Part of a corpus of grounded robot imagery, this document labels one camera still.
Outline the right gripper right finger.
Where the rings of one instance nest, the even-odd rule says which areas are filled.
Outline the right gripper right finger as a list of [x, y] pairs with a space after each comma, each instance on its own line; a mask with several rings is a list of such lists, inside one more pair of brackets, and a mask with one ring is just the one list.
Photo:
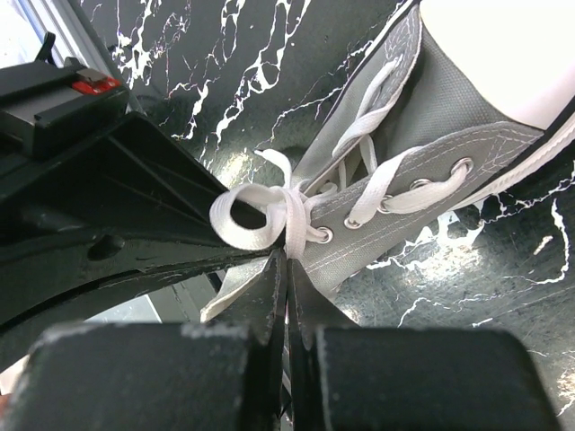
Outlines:
[[557, 430], [535, 364], [502, 330], [364, 328], [287, 263], [297, 430]]

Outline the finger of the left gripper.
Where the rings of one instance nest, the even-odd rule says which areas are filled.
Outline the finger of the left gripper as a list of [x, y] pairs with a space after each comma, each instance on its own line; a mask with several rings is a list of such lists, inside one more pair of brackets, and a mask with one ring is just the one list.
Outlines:
[[259, 257], [248, 251], [87, 251], [1, 255], [1, 357], [19, 359], [47, 327], [89, 318], [189, 277]]
[[131, 269], [252, 258], [209, 223], [224, 186], [136, 112], [49, 157], [4, 158], [1, 173], [3, 264], [62, 251]]

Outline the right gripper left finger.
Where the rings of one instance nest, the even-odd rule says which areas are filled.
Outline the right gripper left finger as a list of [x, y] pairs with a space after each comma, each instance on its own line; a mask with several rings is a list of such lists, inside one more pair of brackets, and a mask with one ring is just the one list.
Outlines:
[[74, 323], [33, 344], [12, 430], [277, 430], [287, 260], [208, 324]]

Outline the white shoelace of sneaker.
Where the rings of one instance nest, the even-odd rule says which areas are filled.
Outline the white shoelace of sneaker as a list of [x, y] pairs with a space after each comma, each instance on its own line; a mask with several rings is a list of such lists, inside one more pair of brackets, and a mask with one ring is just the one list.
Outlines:
[[[449, 178], [445, 181], [416, 180], [408, 191], [396, 197], [388, 194], [389, 186], [402, 161], [415, 151], [408, 149], [387, 162], [378, 164], [371, 133], [381, 124], [397, 101], [397, 98], [392, 96], [381, 107], [376, 106], [384, 81], [401, 61], [399, 57], [388, 61], [376, 74], [367, 87], [354, 121], [336, 145], [339, 150], [348, 144], [358, 145], [361, 159], [371, 176], [361, 196], [343, 221], [344, 226], [350, 230], [356, 230], [366, 224], [377, 213], [410, 214], [430, 207], [457, 191], [474, 167], [473, 160], [465, 157], [454, 164]], [[244, 251], [264, 250], [279, 237], [283, 237], [285, 252], [291, 259], [301, 258], [308, 242], [330, 242], [333, 238], [332, 230], [324, 226], [312, 226], [311, 213], [316, 206], [331, 198], [338, 188], [346, 185], [345, 164], [343, 162], [337, 164], [338, 183], [328, 183], [323, 186], [320, 194], [308, 198], [298, 187], [291, 184], [293, 171], [283, 153], [266, 149], [259, 155], [282, 170], [283, 186], [268, 188], [259, 184], [245, 184], [220, 195], [209, 209], [209, 220], [218, 236], [227, 244]], [[232, 217], [232, 207], [236, 201], [242, 201], [263, 211], [264, 226], [249, 229], [239, 225]]]

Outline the grey sneaker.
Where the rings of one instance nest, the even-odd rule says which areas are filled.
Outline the grey sneaker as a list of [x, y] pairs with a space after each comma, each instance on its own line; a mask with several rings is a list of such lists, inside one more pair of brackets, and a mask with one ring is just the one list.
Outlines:
[[[447, 198], [410, 214], [381, 214], [356, 230], [344, 219], [371, 176], [356, 144], [336, 145], [354, 121], [367, 87], [388, 61], [402, 61], [384, 81], [381, 107], [397, 98], [371, 133], [376, 162], [408, 149], [388, 189], [396, 197], [416, 180], [442, 182], [465, 157], [474, 167]], [[312, 144], [292, 164], [291, 184], [310, 198], [347, 183], [311, 213], [328, 243], [308, 242], [297, 259], [314, 287], [339, 285], [443, 213], [517, 184], [574, 138], [574, 4], [571, 1], [406, 1], [376, 37]], [[263, 211], [232, 207], [241, 226], [264, 226]]]

